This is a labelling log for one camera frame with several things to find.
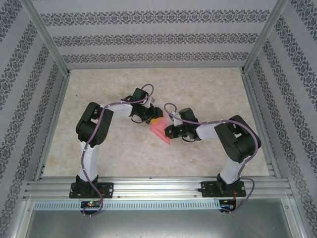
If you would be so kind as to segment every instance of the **decorative border pattern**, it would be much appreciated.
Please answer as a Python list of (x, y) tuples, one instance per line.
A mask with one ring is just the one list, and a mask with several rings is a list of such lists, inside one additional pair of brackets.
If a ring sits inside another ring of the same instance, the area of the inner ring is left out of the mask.
[[(34, 145), (36, 143), (36, 139), (38, 136), (38, 133), (40, 131), (40, 127), (45, 115), (45, 111), (47, 108), (47, 105), (49, 103), (50, 97), (51, 97), (51, 93), (54, 87), (54, 83), (56, 81), (56, 77), (58, 74), (58, 66), (56, 63), (54, 63), (52, 70), (50, 72), (50, 76), (48, 78), (48, 81), (46, 83), (43, 95), (41, 97), (41, 101), (38, 107), (38, 110), (36, 112), (35, 118), (33, 120), (33, 124), (31, 126), (31, 130), (30, 130), (30, 134), (28, 136), (26, 145), (23, 149), (23, 153), (21, 155), (21, 159), (19, 161), (19, 166), (17, 168), (17, 171), (15, 172), (15, 179), (12, 181), (12, 185), (10, 187), (10, 194), (8, 194), (8, 199), (7, 201), (4, 203), (4, 209), (2, 210), (1, 214), (1, 227), (0, 227), (0, 237), (5, 237), (6, 232), (8, 231), (9, 228), (9, 224), (11, 221), (11, 216), (13, 215), (14, 212), (14, 208), (16, 206), (16, 201), (18, 200), (19, 197), (19, 193), (21, 191), (21, 186), (23, 184), (23, 180), (25, 178), (25, 174), (27, 172), (28, 166), (29, 166), (29, 161), (32, 158), (32, 153), (33, 153), (33, 148)], [(52, 116), (51, 116), (51, 120), (50, 123), (52, 121), (53, 115), (54, 115), (54, 110), (56, 107), (56, 103), (57, 100), (55, 102), (55, 106), (52, 112)]]
[(257, 33), (203, 33), (203, 34), (139, 34), (53, 37), (62, 46), (110, 46), (152, 44), (252, 44)]
[(317, 7), (311, 0), (290, 0), (313, 39), (317, 41)]
[(281, 94), (283, 95), (289, 114), (291, 115), (294, 126), (299, 134), (299, 138), (304, 145), (304, 150), (308, 154), (307, 158), (310, 159), (310, 164), (314, 168), (314, 173), (316, 174), (317, 144), (313, 141), (314, 137), (312, 136), (312, 132), (305, 122), (300, 106), (295, 99), (294, 93), (292, 93), (291, 85), (288, 83), (286, 75), (269, 40), (267, 40), (263, 45), (263, 51), (270, 64)]
[(36, 86), (39, 82), (49, 54), (50, 52), (48, 48), (45, 46), (45, 44), (43, 44), (33, 70), (31, 71), (31, 74), (29, 76), (26, 87), (21, 95), (21, 99), (19, 100), (17, 109), (14, 112), (14, 116), (10, 123), (9, 129), (7, 130), (8, 133), (4, 136), (2, 148), (0, 149), (0, 179), (3, 176), (2, 174), (5, 172), (6, 165), (13, 150), (13, 146), (15, 145), (16, 139), (21, 130), (22, 123), (29, 109), (33, 94), (36, 90)]
[(245, 60), (248, 52), (172, 52), (63, 55), (66, 63)]
[(195, 23), (195, 22), (265, 22), (269, 10), (169, 10), (70, 12), (41, 14), (46, 26)]
[(301, 51), (293, 33), (282, 16), (280, 16), (274, 27), (317, 111), (317, 81), (315, 72), (312, 72), (308, 60), (306, 60), (303, 51)]
[(12, 58), (7, 64), (7, 68), (4, 70), (4, 73), (1, 75), (0, 79), (0, 111), (2, 106), (5, 104), (6, 98), (11, 91), (11, 87), (20, 72), (22, 64), (25, 61), (27, 54), (33, 44), (33, 41), (37, 35), (37, 30), (33, 23), (30, 21), (26, 27), (19, 44), (16, 46)]
[(298, 166), (298, 161), (297, 161), (295, 153), (293, 152), (292, 144), (289, 141), (289, 137), (283, 125), (283, 121), (279, 114), (279, 110), (276, 106), (276, 102), (274, 100), (272, 91), (268, 85), (266, 76), (264, 74), (263, 68), (258, 58), (255, 60), (253, 67), (257, 74), (259, 84), (261, 86), (263, 95), (265, 97), (267, 107), (271, 114), (271, 118), (274, 122), (276, 133), (281, 143), (281, 148), (284, 152), (286, 161), (290, 168), (292, 179), (295, 182), (296, 188), (298, 189), (298, 194), (300, 195), (300, 199), (303, 204), (306, 217), (309, 220), (309, 225), (312, 227), (313, 234), (317, 236), (317, 222), (316, 222), (317, 210), (315, 205), (313, 204), (312, 196), (309, 195), (310, 191), (307, 188), (307, 183), (304, 180), (304, 175), (302, 173), (301, 167)]
[(11, 28), (11, 24), (16, 19), (18, 13), (22, 9), (22, 4), (19, 0), (7, 0), (0, 11), (0, 45), (5, 38), (5, 35)]

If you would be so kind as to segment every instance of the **patterned wallpaper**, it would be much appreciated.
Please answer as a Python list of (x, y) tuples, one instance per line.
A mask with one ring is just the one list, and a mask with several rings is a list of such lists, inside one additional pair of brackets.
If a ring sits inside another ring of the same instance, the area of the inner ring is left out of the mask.
[(289, 1), (248, 72), (309, 237), (317, 237), (316, 17), (313, 1)]
[(0, 2), (0, 238), (34, 179), (63, 75), (17, 0)]
[(275, 2), (33, 1), (70, 69), (243, 66)]

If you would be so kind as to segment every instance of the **aluminum frame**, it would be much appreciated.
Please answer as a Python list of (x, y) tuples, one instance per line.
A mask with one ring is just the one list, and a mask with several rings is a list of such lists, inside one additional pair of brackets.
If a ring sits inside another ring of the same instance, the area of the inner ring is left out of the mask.
[(33, 24), (35, 25), (36, 29), (38, 30), (40, 36), (42, 37), (45, 45), (47, 46), (49, 52), (52, 54), (55, 62), (57, 63), (60, 71), (62, 72), (63, 76), (67, 75), (69, 69), (63, 59), (63, 56), (59, 52), (53, 38), (51, 37), (48, 29), (46, 28), (41, 16), (39, 15), (38, 11), (36, 10), (32, 0), (21, 0), (20, 1), (23, 8), (31, 18)]
[(268, 38), (271, 30), (274, 27), (274, 24), (277, 22), (280, 14), (284, 10), (288, 0), (277, 0), (270, 15), (268, 16), (268, 19), (259, 34), (256, 42), (254, 43), (247, 59), (244, 65), (244, 70), (248, 72), (250, 68), (252, 67), (253, 62), (257, 58), (262, 46), (264, 45), (266, 39)]
[(262, 142), (262, 150), (265, 157), (265, 160), (267, 161), (267, 169), (272, 174), (271, 170), (273, 170), (273, 174), (276, 178), (280, 179), (281, 174), (279, 172), (277, 162), (275, 160), (272, 148), (269, 143), (268, 135), (266, 133), (266, 129), (262, 120), (261, 112), (259, 109), (259, 106), (257, 104), (254, 92), (252, 90), (251, 82), (249, 79), (249, 76), (247, 73), (245, 73), (242, 68), (240, 68), (240, 73), (242, 77), (242, 81), (244, 84), (244, 88), (246, 90), (247, 98), (250, 104), (251, 112), (255, 121), (255, 125), (259, 134), (259, 138)]
[[(306, 238), (307, 234), (293, 197), (287, 178), (253, 177), (255, 190), (250, 199), (279, 198), (282, 201), (285, 216), (294, 238)], [(197, 201), (207, 202), (219, 198), (203, 198), (197, 191), (202, 181), (216, 181), (215, 177), (175, 177), (175, 178), (110, 178), (100, 177), (100, 182), (113, 182), (114, 191), (111, 201)], [(72, 177), (44, 177), (40, 181), (27, 183), (12, 238), (22, 238), (27, 234), (33, 208), (37, 201), (84, 201), (68, 197)], [(244, 181), (246, 192), (250, 192), (252, 183)]]
[(59, 114), (60, 114), (60, 111), (61, 111), (61, 107), (63, 105), (63, 101), (64, 101), (64, 97), (65, 97), (65, 94), (66, 94), (67, 86), (68, 86), (68, 83), (69, 83), (70, 75), (71, 75), (71, 71), (69, 73), (67, 73), (67, 75), (65, 77), (65, 80), (64, 80), (63, 85), (62, 85), (61, 93), (59, 94), (59, 97), (58, 97), (58, 100), (57, 100), (57, 107), (56, 107), (56, 109), (54, 111), (54, 115), (53, 115), (51, 126), (49, 128), (49, 133), (48, 133), (47, 140), (45, 141), (45, 145), (44, 145), (44, 148), (43, 148), (43, 153), (42, 153), (42, 156), (41, 156), (40, 162), (39, 162), (39, 167), (38, 167), (38, 170), (36, 171), (36, 174), (35, 174), (35, 180), (36, 181), (38, 181), (41, 178), (41, 175), (43, 173), (43, 169), (44, 169), (44, 166), (45, 166), (44, 164), (46, 163), (47, 158), (49, 156), (51, 144), (52, 144), (52, 141), (53, 141), (53, 136), (54, 136), (54, 133), (55, 133), (55, 130), (56, 130), (56, 126), (57, 126)]

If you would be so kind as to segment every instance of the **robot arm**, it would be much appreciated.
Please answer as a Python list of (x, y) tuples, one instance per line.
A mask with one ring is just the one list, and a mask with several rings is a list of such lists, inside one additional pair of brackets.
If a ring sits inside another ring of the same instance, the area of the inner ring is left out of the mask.
[[(136, 102), (144, 99), (147, 97), (147, 95), (148, 93), (146, 91), (137, 88), (132, 96), (128, 96), (121, 101)], [(152, 119), (163, 117), (162, 110), (160, 108), (154, 107), (153, 103), (154, 99), (150, 98), (144, 104), (118, 104), (109, 106), (107, 109), (105, 109), (98, 131), (89, 143), (83, 159), (84, 169), (87, 177), (94, 185), (96, 185), (98, 182), (97, 163), (99, 148), (107, 136), (111, 121), (114, 119), (132, 117), (136, 115), (140, 117), (142, 122), (145, 121), (147, 124), (149, 124)], [(87, 106), (76, 126), (76, 133), (78, 134), (78, 139), (80, 140), (82, 153), (85, 150), (87, 141), (90, 139), (96, 128), (97, 123), (95, 123), (94, 120), (99, 119), (104, 106), (105, 105), (99, 105), (97, 103), (91, 102)], [(87, 197), (89, 197), (93, 196), (95, 193), (91, 185), (88, 183), (86, 176), (84, 175), (82, 166), (80, 167), (80, 171), (76, 176), (76, 184), (76, 188), (78, 189), (77, 193), (79, 194), (85, 194)]]
[[(190, 108), (181, 110), (179, 116), (184, 120), (198, 122)], [(230, 120), (239, 122), (251, 130), (247, 123), (238, 115), (233, 116)], [(170, 125), (165, 129), (165, 135), (171, 139), (190, 137), (193, 140), (191, 142), (215, 138), (220, 139), (229, 158), (225, 167), (217, 176), (217, 187), (223, 194), (231, 193), (231, 188), (240, 179), (239, 172), (242, 166), (255, 151), (254, 139), (250, 133), (241, 126), (232, 123), (196, 125), (183, 123), (179, 120), (175, 121), (174, 125)], [(258, 148), (260, 148), (260, 139), (252, 130), (251, 132), (255, 135)]]

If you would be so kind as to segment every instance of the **pink cloth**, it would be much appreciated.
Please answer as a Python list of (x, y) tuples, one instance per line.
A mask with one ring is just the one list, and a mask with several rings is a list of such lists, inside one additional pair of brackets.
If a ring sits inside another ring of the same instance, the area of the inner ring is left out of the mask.
[(164, 129), (167, 128), (166, 116), (158, 119), (156, 123), (150, 124), (150, 130), (167, 144), (169, 144), (169, 138), (165, 136)]

